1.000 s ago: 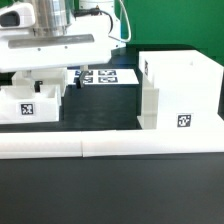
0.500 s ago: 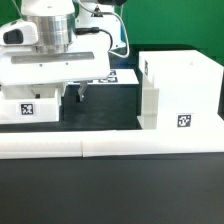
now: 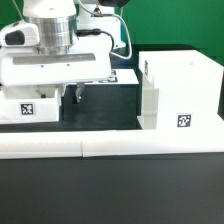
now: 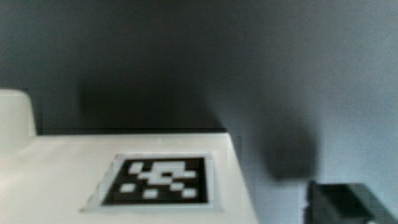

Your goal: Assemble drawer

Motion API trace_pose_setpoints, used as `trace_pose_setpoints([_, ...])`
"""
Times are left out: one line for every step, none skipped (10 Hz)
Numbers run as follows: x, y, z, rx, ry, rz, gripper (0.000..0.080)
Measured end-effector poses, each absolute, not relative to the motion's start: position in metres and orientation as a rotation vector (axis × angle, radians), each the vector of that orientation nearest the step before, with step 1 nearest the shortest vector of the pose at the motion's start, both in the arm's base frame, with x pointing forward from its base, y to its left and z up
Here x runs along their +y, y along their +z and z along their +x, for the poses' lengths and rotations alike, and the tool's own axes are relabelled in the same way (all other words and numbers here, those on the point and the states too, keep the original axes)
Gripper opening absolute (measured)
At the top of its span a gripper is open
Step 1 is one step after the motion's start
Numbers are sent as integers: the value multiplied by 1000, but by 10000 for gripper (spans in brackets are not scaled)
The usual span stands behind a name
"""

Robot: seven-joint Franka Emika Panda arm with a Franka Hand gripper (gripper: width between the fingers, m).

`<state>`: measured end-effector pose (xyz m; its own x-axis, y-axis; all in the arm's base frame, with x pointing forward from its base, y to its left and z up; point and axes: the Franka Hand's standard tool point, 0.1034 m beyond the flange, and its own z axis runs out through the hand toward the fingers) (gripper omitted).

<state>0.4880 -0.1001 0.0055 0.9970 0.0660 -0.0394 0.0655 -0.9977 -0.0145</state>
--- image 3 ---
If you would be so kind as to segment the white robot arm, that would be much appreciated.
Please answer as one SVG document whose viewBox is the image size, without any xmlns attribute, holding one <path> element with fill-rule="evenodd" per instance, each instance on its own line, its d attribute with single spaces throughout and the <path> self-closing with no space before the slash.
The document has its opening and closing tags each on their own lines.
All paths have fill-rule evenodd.
<svg viewBox="0 0 224 224">
<path fill-rule="evenodd" d="M 111 73 L 114 42 L 77 27 L 76 7 L 122 7 L 129 0 L 24 0 L 24 18 L 0 30 L 0 103 L 61 94 L 69 83 Z"/>
</svg>

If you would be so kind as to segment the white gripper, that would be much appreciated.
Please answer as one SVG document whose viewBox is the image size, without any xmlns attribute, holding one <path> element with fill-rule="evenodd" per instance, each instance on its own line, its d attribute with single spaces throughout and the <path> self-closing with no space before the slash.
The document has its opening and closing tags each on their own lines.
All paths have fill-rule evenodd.
<svg viewBox="0 0 224 224">
<path fill-rule="evenodd" d="M 19 21 L 0 31 L 0 83 L 10 86 L 56 85 L 102 81 L 111 73 L 107 35 L 84 36 L 68 49 L 53 55 L 40 53 L 36 25 Z M 75 104 L 81 101 L 85 84 L 78 83 Z"/>
</svg>

